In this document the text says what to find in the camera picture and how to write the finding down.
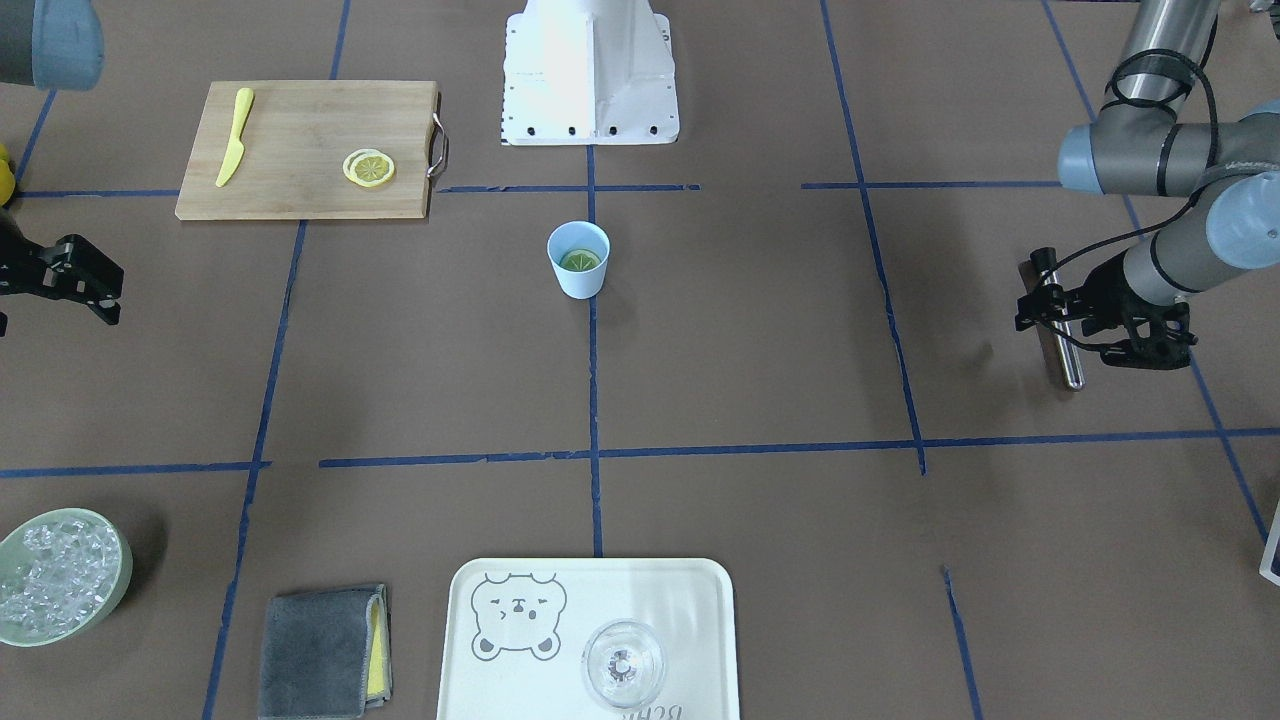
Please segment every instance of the bowl of ice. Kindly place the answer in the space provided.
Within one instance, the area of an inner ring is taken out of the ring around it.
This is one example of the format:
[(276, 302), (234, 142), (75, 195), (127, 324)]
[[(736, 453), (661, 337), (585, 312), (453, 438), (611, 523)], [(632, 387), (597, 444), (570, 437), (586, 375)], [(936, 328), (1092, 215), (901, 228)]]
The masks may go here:
[(0, 642), (37, 647), (83, 633), (124, 597), (133, 555), (106, 518), (64, 507), (0, 542)]

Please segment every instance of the wooden cutting board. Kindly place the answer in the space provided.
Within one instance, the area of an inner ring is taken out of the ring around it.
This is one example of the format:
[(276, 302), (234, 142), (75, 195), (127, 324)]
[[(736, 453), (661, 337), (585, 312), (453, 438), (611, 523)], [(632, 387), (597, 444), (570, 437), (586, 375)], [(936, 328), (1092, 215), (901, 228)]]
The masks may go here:
[[(236, 91), (253, 88), (241, 140), (244, 158), (224, 187)], [(434, 82), (215, 82), (191, 149), (175, 214), (182, 220), (425, 218)], [(365, 188), (342, 174), (355, 150), (396, 161), (390, 182)]]

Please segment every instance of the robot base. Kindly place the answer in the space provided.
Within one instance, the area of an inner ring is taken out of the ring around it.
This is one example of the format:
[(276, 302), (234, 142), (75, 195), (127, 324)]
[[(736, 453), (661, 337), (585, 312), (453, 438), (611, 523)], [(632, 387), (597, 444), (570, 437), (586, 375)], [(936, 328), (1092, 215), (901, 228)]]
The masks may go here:
[(507, 20), (502, 142), (664, 145), (680, 136), (671, 22), (648, 0), (529, 0)]

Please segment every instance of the paper cup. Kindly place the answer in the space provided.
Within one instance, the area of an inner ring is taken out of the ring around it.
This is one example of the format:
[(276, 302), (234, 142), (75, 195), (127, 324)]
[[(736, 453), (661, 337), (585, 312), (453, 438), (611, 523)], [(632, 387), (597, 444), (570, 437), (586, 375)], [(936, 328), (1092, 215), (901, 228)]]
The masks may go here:
[[(582, 272), (562, 268), (561, 259), (572, 250), (589, 250), (600, 259), (600, 264)], [(564, 295), (575, 300), (594, 297), (604, 286), (604, 272), (609, 266), (609, 236), (585, 220), (564, 223), (547, 238), (547, 259), (552, 261)]]

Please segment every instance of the folded cloth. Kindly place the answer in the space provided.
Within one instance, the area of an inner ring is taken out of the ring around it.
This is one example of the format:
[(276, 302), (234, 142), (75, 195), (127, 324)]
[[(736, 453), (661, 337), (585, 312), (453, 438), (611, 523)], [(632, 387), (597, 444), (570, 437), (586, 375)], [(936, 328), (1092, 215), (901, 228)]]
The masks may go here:
[(387, 585), (276, 597), (262, 633), (260, 720), (347, 720), (390, 698)]

